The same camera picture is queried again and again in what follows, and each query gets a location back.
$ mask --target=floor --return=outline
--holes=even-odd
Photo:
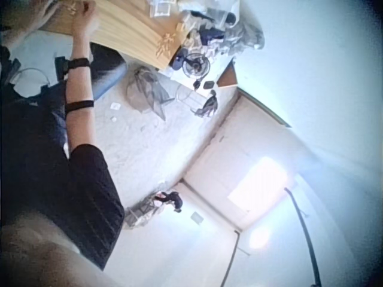
[[[38,31],[26,39],[14,56],[21,61],[22,68],[39,68],[54,84],[53,59],[69,57],[71,47],[70,37]],[[126,59],[131,66],[132,59]],[[125,207],[159,185],[177,183],[235,101],[235,88],[217,89],[217,113],[212,118],[199,118],[191,109],[201,107],[206,98],[165,76],[159,78],[169,96],[177,98],[165,107],[165,122],[153,112],[143,111],[142,105],[133,104],[139,97],[134,91],[127,91],[128,76],[95,105],[98,145]],[[42,74],[27,71],[18,80],[16,89],[24,96],[31,96],[45,82]],[[119,103],[120,109],[111,109],[112,103]]]

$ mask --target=person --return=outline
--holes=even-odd
[[[60,94],[52,92],[24,99],[3,81],[13,49],[59,7],[54,0],[30,5],[29,14],[2,37],[1,281],[5,286],[117,286],[103,270],[124,209],[96,147],[87,61],[99,23],[96,4],[77,2],[64,101],[55,101]],[[66,106],[53,110],[51,102]],[[69,158],[63,150],[66,137]]]
[[[165,197],[160,196],[154,196],[154,199],[157,201],[160,201],[162,203],[168,204],[173,203],[174,204],[174,211],[180,213],[181,207],[183,205],[182,199],[180,197],[180,194],[177,191],[172,191],[170,194],[167,194],[165,192],[161,192]]]

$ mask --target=window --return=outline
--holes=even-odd
[[[286,171],[269,157],[263,157],[228,198],[246,212],[270,204],[287,181]]]

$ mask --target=black cable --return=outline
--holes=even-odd
[[[320,278],[320,275],[319,275],[318,263],[317,263],[317,259],[315,257],[314,247],[312,246],[312,242],[311,242],[309,231],[307,230],[305,221],[303,220],[301,211],[300,211],[300,209],[298,207],[297,202],[295,201],[295,198],[294,198],[293,194],[291,193],[291,191],[288,188],[285,188],[285,191],[288,193],[288,195],[291,197],[291,200],[293,201],[295,210],[296,210],[296,212],[298,214],[298,217],[299,217],[300,224],[302,225],[303,232],[304,232],[305,237],[306,237],[307,245],[308,245],[309,252],[310,252],[312,269],[314,271],[314,278],[315,278],[315,285],[311,285],[311,286],[312,287],[322,287],[321,278]]]

